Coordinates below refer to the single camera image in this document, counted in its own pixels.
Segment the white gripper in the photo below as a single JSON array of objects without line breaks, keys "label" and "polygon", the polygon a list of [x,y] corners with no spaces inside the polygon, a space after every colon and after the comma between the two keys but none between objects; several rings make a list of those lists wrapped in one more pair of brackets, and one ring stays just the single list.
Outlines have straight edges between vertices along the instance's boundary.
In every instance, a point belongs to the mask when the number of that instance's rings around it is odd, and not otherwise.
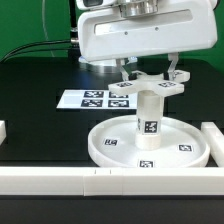
[{"label": "white gripper", "polygon": [[131,70],[124,58],[168,54],[173,77],[179,53],[211,48],[217,42],[218,0],[77,1],[81,55],[87,61],[117,59],[122,80]]}]

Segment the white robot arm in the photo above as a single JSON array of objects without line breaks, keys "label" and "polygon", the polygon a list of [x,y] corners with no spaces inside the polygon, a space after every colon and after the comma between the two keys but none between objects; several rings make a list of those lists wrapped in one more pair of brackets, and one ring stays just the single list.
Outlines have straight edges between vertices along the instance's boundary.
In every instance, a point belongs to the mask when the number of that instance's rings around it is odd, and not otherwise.
[{"label": "white robot arm", "polygon": [[167,54],[168,77],[180,52],[208,49],[218,39],[218,0],[76,0],[81,55],[88,62]]}]

